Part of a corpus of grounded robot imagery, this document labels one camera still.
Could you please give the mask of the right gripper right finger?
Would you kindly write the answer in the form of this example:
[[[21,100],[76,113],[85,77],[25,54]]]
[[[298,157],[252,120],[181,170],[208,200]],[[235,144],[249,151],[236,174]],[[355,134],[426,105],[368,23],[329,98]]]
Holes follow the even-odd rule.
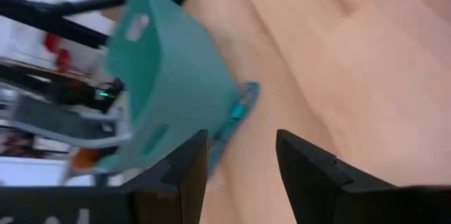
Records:
[[[276,155],[298,223],[332,223],[338,199],[346,189],[392,186],[288,130],[276,133]]]

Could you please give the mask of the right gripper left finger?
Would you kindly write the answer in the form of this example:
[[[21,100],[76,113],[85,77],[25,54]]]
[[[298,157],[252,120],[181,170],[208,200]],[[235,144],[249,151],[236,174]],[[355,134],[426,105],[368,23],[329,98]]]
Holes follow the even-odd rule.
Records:
[[[136,224],[198,224],[208,176],[209,135],[199,130],[123,184]]]

